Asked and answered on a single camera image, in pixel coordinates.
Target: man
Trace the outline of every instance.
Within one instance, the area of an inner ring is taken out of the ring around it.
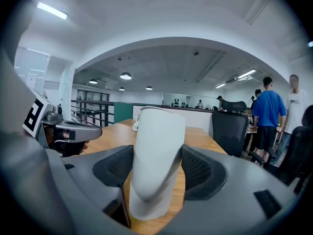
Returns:
[[[273,91],[273,81],[270,77],[263,79],[265,91],[256,99],[253,107],[254,125],[253,130],[257,129],[257,142],[255,153],[262,155],[265,162],[268,161],[268,151],[272,149],[276,131],[281,132],[285,126],[286,108],[281,96]],[[278,127],[278,114],[282,116],[281,125]]]
[[[199,109],[203,109],[203,104],[202,104],[202,101],[201,101],[201,100],[199,101],[197,107],[198,107]]]
[[[261,94],[261,90],[260,89],[256,89],[255,90],[255,97],[258,98],[258,96],[260,94]],[[255,100],[252,102],[251,110],[253,110],[254,103],[255,103]],[[254,151],[254,149],[255,149],[255,143],[256,143],[257,137],[256,137],[255,134],[247,133],[246,134],[246,138],[245,138],[245,142],[244,142],[244,151],[246,151],[246,149],[247,149],[247,147],[249,145],[251,135],[252,135],[252,142],[251,142],[251,146],[250,146],[250,151]]]
[[[288,95],[287,99],[286,128],[283,130],[284,132],[282,133],[282,138],[276,151],[276,158],[270,161],[272,165],[276,164],[282,155],[282,152],[286,149],[295,127],[302,126],[301,120],[308,107],[308,96],[305,91],[299,89],[298,76],[291,75],[289,78],[289,84],[292,88],[292,93]]]
[[[218,98],[217,98],[218,100],[219,100],[219,111],[224,111],[224,109],[222,108],[222,101],[223,101],[223,98],[222,98],[222,96],[219,96]]]

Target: wooden table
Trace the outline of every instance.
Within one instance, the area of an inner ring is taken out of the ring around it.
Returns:
[[[107,150],[122,145],[133,144],[135,146],[137,132],[133,131],[132,129],[134,122],[135,120],[128,119],[103,128],[102,136],[96,140],[91,140],[88,143],[88,149],[86,149],[82,155]],[[200,128],[186,127],[185,144],[226,154],[223,149]],[[123,187],[128,209],[131,176],[132,173],[129,174]],[[167,213],[162,217],[147,221],[135,219],[130,215],[132,231],[140,234],[155,234],[160,231],[182,208],[184,193],[185,174],[180,167],[173,190],[170,207]]]
[[[248,134],[248,133],[251,133],[251,134],[257,133],[257,130],[253,131],[253,130],[252,130],[252,127],[253,127],[252,125],[249,125],[249,126],[248,126],[248,130],[247,130],[247,132],[246,132],[247,134]]]

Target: white ceiling beam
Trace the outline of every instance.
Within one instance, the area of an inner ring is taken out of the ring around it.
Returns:
[[[197,79],[197,83],[201,82],[201,80],[214,68],[214,66],[216,66],[218,64],[218,62],[224,57],[225,54],[226,54],[226,52],[221,51],[221,50],[217,53],[217,56],[214,58],[214,60],[201,73],[201,75]]]
[[[245,16],[245,21],[249,25],[253,24],[263,9],[268,5],[269,1],[270,0],[254,0],[253,5],[250,7]]]

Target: black mesh pad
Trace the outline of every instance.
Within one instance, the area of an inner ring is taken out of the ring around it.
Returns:
[[[181,148],[181,158],[186,180],[185,200],[208,199],[225,184],[227,173],[220,162],[185,144]]]
[[[128,149],[96,162],[92,172],[106,186],[121,188],[133,167],[133,158],[133,146],[129,145]]]

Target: blue t-shirt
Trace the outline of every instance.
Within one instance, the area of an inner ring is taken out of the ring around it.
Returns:
[[[253,115],[259,117],[258,126],[278,126],[278,113],[287,115],[281,96],[274,91],[264,91],[255,101]]]

